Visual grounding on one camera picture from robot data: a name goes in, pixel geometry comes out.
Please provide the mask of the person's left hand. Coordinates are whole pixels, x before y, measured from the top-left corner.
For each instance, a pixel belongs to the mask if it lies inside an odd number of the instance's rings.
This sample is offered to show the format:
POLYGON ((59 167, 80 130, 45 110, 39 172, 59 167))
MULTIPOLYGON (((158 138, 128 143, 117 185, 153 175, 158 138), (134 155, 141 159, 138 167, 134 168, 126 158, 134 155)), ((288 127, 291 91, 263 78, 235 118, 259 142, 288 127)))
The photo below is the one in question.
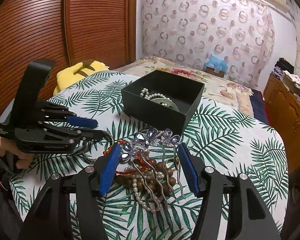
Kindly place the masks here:
POLYGON ((19 169, 27 169, 34 159, 34 154, 21 152, 14 141, 0 137, 0 157, 3 157, 7 152, 18 157, 15 166, 19 169))

